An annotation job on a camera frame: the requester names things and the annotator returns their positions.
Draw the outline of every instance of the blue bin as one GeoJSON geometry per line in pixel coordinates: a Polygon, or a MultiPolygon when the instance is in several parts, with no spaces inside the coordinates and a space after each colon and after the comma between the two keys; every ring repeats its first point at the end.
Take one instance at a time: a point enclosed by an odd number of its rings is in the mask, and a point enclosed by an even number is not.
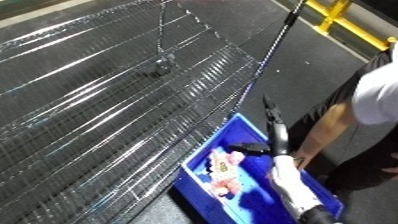
{"type": "MultiPolygon", "coordinates": [[[[220,201],[205,190],[205,183],[210,181],[206,170],[211,151],[217,149],[230,152],[228,146],[240,142],[267,142],[267,137],[237,113],[183,162],[175,187],[211,224],[294,224],[295,221],[283,206],[279,195],[265,177],[272,165],[269,156],[247,156],[243,160],[238,168],[242,183],[242,191],[238,194],[223,197],[220,201]]],[[[302,172],[302,180],[328,211],[338,218],[343,209],[342,203],[305,171],[302,172]]]]}

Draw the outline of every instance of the yellow railing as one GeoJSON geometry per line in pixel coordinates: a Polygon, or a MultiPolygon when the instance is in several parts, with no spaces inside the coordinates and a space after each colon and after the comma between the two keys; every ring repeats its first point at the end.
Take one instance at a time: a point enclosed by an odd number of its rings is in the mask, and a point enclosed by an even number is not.
{"type": "Polygon", "coordinates": [[[364,29],[345,19],[343,15],[350,7],[351,3],[351,0],[335,0],[330,6],[324,6],[316,0],[308,0],[307,5],[309,7],[325,16],[325,19],[322,21],[322,23],[316,26],[315,29],[323,35],[328,35],[330,26],[333,23],[337,23],[380,50],[387,49],[391,42],[396,41],[394,37],[388,37],[386,40],[380,40],[379,38],[376,38],[364,29]]]}

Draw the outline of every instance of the white sleeve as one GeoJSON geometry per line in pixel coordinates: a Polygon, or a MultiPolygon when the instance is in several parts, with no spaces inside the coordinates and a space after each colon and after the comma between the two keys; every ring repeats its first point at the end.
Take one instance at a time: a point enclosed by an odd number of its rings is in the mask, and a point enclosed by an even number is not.
{"type": "Polygon", "coordinates": [[[352,107],[363,124],[398,121],[398,62],[363,76],[352,97],[352,107]]]}

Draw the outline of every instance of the wire mesh platform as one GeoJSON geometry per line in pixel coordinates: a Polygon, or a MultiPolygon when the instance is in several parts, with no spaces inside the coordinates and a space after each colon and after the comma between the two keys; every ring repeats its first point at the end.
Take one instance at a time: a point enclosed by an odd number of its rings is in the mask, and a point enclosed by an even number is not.
{"type": "Polygon", "coordinates": [[[257,67],[159,1],[45,27],[0,52],[2,223],[131,221],[222,125],[257,67]],[[170,55],[171,71],[157,74],[170,55]]]}

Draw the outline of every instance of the pink toy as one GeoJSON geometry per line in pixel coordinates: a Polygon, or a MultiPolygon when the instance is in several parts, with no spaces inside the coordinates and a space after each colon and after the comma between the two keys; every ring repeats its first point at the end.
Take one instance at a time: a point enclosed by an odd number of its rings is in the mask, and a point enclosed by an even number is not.
{"type": "Polygon", "coordinates": [[[210,154],[210,177],[211,190],[217,196],[224,196],[229,192],[236,194],[241,190],[238,179],[238,164],[242,162],[245,155],[241,152],[217,152],[213,150],[210,154]]]}

